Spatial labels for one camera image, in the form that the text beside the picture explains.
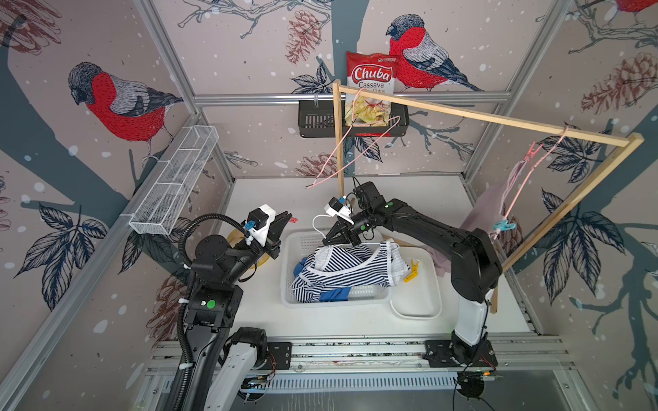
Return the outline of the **white hanger with striped top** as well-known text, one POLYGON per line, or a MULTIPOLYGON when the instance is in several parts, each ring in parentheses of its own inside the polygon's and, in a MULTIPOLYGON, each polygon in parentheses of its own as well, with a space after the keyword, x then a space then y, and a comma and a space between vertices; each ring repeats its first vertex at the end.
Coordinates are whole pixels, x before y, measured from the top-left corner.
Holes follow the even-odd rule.
POLYGON ((410 266, 395 241, 368 242, 356 246, 322 246, 307 268, 313 285, 341 289, 365 285, 392 287, 406 277, 410 266))

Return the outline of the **striped tank top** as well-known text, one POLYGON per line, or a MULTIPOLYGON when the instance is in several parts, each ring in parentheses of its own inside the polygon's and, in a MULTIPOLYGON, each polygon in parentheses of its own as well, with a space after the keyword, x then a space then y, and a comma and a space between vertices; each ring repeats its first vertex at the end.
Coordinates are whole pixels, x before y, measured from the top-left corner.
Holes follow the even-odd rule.
POLYGON ((293 271, 290 290, 301 303, 346 297, 356 287, 392 287, 411 274, 393 241, 352 247, 323 246, 303 259, 293 271))

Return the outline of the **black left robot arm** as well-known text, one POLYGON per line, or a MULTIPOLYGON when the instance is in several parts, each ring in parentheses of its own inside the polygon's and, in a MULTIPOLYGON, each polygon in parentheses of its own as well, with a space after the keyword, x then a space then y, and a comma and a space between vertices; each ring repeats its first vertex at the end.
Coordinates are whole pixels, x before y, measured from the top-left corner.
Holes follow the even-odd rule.
POLYGON ((267 362, 267 334, 255 327, 233 328, 243 298, 240 282, 258 260, 275 260, 280 237, 292 215, 268 205, 251 211, 238 223, 224 214, 209 213, 192 220, 179 238, 178 249, 190 269, 188 289, 179 301, 176 334, 182 350, 167 398, 167 410, 228 410, 248 374, 267 362), (243 234, 231 245, 221 235, 207 236, 187 253, 187 240, 208 220, 229 224, 243 234))

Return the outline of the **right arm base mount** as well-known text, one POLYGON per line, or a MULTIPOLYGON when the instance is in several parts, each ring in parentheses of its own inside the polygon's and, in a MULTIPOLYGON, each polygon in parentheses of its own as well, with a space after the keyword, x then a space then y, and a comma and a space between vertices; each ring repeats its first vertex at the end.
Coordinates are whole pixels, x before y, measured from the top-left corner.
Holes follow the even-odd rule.
POLYGON ((426 340, 423 359, 431 368, 492 368, 498 366, 493 346, 488 339, 478 345, 452 340, 426 340))

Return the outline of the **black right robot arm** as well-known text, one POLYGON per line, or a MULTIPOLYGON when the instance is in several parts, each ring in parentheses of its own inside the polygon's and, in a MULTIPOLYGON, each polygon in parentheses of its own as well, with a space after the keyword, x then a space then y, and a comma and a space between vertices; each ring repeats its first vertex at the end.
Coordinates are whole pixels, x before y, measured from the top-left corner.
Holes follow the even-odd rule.
POLYGON ((346 198, 331 198, 326 213, 338 221, 325 245, 361 242, 368 229, 383 227, 433 248, 451 263, 452 287, 459 295, 458 320, 451 335, 452 360, 470 366, 487 347, 488 306, 503 268, 489 234, 482 229, 459 229, 416 211, 402 200, 385 200, 372 182, 353 190, 360 211, 354 213, 346 198))

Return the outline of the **blue tank top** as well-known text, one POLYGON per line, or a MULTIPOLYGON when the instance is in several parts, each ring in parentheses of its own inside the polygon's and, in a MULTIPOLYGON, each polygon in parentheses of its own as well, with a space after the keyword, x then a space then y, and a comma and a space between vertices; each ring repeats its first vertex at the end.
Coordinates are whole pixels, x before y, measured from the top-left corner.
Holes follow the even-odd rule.
MULTIPOLYGON (((306 263, 306 258, 302 259, 296 264, 296 267, 293 271, 294 277, 298 277, 303 270, 304 264, 306 263)), ((342 289, 332 289, 324 291, 320 294, 319 302, 340 302, 347 301, 349 294, 351 292, 351 287, 346 287, 342 289)))

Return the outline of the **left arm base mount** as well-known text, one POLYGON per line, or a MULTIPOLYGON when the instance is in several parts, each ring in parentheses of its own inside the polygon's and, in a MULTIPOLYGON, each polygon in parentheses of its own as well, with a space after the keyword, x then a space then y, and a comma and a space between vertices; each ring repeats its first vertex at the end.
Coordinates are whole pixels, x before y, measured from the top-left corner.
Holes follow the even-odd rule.
POLYGON ((246 352, 255 355, 251 361, 250 368, 254 372, 272 372, 279 370, 288 370, 291 366, 292 344, 289 342, 227 342, 224 345, 222 354, 218 359, 220 366, 224 366, 229 360, 231 354, 240 354, 246 352))

